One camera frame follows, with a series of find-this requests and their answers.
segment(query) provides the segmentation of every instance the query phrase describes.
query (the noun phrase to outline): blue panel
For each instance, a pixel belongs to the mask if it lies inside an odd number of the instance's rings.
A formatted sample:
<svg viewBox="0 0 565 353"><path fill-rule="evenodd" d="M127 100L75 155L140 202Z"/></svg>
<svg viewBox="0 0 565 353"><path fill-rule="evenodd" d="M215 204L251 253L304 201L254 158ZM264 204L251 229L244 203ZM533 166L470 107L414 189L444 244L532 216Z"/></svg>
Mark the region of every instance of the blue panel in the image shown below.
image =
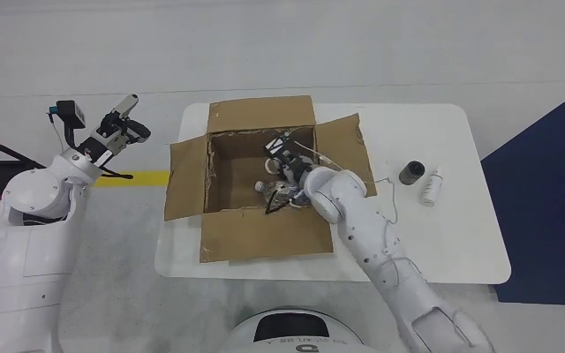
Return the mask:
<svg viewBox="0 0 565 353"><path fill-rule="evenodd" d="M512 266L499 300L565 304L565 103L482 166Z"/></svg>

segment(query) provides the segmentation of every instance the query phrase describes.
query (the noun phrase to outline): white table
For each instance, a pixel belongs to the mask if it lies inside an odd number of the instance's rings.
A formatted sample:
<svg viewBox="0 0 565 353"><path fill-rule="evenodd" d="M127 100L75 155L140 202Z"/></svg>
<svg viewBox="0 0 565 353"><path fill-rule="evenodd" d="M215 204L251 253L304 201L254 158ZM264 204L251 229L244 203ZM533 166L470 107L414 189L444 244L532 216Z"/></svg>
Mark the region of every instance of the white table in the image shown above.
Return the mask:
<svg viewBox="0 0 565 353"><path fill-rule="evenodd" d="M450 104L314 104L324 123L358 112L375 180L391 177L399 221L396 234L430 282L502 283L510 264L486 187L467 116ZM206 132L208 104L189 106L178 141ZM414 185L398 182L409 161L421 161L426 174ZM445 178L435 207L418 203L430 173L442 166ZM367 207L394 217L392 185L378 184ZM332 228L333 254L199 263L200 216L165 222L155 254L164 276L368 282Z"/></svg>

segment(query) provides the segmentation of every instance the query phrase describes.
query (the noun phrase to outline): cardboard box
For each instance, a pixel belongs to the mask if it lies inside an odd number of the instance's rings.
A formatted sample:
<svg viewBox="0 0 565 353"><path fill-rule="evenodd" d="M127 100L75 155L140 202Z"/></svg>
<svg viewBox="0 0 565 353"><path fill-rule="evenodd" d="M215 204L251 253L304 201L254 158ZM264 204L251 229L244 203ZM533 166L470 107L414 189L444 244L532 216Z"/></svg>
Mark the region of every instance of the cardboard box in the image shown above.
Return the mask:
<svg viewBox="0 0 565 353"><path fill-rule="evenodd" d="M291 130L292 139L354 171L376 195L358 115L315 123L310 96L221 101L210 104L205 136L170 146L165 221L202 214L200 262L333 251L328 223L312 207L265 214L253 188L277 179L264 169L263 147Z"/></svg>

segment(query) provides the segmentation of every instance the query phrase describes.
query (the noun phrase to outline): box flap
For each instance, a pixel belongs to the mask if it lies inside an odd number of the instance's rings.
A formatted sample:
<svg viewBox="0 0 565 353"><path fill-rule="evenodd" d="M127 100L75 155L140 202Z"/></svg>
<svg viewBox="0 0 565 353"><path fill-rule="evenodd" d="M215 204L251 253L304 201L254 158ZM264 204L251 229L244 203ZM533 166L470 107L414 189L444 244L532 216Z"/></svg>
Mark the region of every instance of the box flap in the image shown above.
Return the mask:
<svg viewBox="0 0 565 353"><path fill-rule="evenodd" d="M210 104L208 132L312 126L316 124L312 98L249 98Z"/></svg>
<svg viewBox="0 0 565 353"><path fill-rule="evenodd" d="M316 145L320 153L344 169L356 173L367 182L367 196L377 194L369 156L359 129L359 114L343 117L324 124L314 126Z"/></svg>
<svg viewBox="0 0 565 353"><path fill-rule="evenodd" d="M313 208L224 210L202 215L200 262L332 252L329 224Z"/></svg>
<svg viewBox="0 0 565 353"><path fill-rule="evenodd" d="M207 170L207 136L170 145L165 221L201 214Z"/></svg>

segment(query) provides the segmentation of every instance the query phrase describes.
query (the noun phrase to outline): black cylinder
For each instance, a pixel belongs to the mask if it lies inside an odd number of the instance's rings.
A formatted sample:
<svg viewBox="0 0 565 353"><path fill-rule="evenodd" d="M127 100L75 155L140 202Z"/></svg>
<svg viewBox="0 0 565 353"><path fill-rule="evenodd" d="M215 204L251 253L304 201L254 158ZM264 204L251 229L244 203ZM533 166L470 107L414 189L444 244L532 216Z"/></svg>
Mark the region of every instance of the black cylinder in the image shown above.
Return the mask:
<svg viewBox="0 0 565 353"><path fill-rule="evenodd" d="M424 173L426 173L426 168L424 164L419 161L411 161L404 167L403 171L400 172L398 179L404 185L412 185L420 179Z"/></svg>

